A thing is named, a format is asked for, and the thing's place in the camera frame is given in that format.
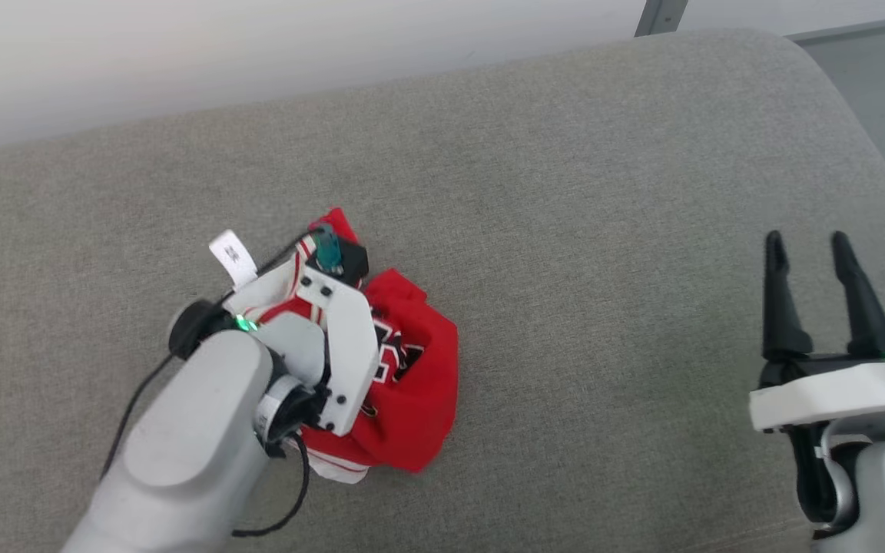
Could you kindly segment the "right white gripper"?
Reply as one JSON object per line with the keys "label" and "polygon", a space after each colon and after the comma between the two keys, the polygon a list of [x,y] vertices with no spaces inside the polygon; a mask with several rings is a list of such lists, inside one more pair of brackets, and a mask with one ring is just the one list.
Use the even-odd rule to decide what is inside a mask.
{"label": "right white gripper", "polygon": [[[864,490],[856,470],[868,448],[885,443],[885,311],[858,263],[849,235],[831,237],[834,270],[845,290],[847,354],[872,361],[812,359],[827,371],[749,392],[748,412],[759,432],[785,434],[797,469],[798,504],[812,525],[852,525]],[[804,359],[814,343],[802,329],[789,287],[782,235],[764,243],[762,356]]]}

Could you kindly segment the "grey metal bracket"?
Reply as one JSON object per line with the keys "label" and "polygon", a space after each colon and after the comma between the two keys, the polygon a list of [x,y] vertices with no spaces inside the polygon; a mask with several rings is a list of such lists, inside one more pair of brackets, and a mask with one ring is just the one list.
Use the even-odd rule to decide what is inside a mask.
{"label": "grey metal bracket", "polygon": [[671,34],[678,30],[689,0],[646,0],[635,36]]}

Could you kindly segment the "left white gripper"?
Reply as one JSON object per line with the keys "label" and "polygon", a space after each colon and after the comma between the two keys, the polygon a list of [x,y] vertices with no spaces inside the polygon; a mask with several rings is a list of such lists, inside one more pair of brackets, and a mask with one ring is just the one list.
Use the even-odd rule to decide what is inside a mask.
{"label": "left white gripper", "polygon": [[305,266],[295,298],[324,315],[324,323],[285,311],[249,332],[281,364],[261,396],[254,424],[262,439],[283,439],[302,425],[347,435],[380,364],[371,308],[357,288]]}

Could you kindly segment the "red white sports jersey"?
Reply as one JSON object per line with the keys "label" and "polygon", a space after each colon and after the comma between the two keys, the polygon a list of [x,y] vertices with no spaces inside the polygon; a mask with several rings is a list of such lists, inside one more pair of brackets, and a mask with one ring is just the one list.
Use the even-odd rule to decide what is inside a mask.
{"label": "red white sports jersey", "polygon": [[[343,210],[315,220],[310,231],[320,224],[365,248]],[[315,248],[309,235],[295,243],[289,260],[271,270],[257,267],[257,279],[226,303],[240,328],[270,322],[285,311],[324,323],[319,310],[288,288],[297,286]],[[452,430],[458,399],[458,330],[428,304],[427,293],[393,267],[368,274],[358,290],[370,305],[380,347],[371,388],[347,435],[320,429],[301,433],[310,468],[344,484],[356,484],[382,465],[421,472]]]}

